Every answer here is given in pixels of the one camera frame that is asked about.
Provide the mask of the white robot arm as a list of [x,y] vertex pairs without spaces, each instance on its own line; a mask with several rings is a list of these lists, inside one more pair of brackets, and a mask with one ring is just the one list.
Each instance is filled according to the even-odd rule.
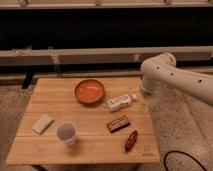
[[213,76],[176,67],[176,58],[163,53],[141,64],[141,91],[152,94],[160,83],[168,84],[213,106]]

